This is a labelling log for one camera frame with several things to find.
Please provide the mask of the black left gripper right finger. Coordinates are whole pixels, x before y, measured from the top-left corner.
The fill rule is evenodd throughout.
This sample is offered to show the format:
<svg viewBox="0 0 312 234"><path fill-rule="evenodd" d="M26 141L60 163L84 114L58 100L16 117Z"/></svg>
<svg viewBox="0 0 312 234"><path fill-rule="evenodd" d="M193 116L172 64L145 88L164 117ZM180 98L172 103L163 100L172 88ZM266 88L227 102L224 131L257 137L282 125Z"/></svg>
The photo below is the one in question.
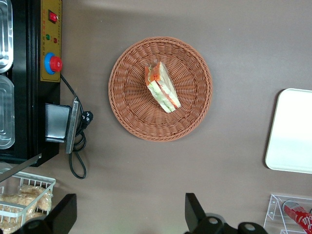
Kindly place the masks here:
<svg viewBox="0 0 312 234"><path fill-rule="evenodd" d="M223 218L205 213L194 193L185 194L185 221L190 234L224 234Z"/></svg>

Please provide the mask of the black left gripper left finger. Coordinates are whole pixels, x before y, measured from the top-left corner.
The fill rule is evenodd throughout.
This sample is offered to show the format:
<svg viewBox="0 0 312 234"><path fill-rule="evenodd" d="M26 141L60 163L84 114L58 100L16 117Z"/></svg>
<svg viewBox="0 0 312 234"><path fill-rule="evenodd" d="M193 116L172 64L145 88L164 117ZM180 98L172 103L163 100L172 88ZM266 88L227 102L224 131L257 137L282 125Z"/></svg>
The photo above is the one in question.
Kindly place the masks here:
<svg viewBox="0 0 312 234"><path fill-rule="evenodd" d="M15 234L68 234L77 220L77 195L67 194L44 219L25 223Z"/></svg>

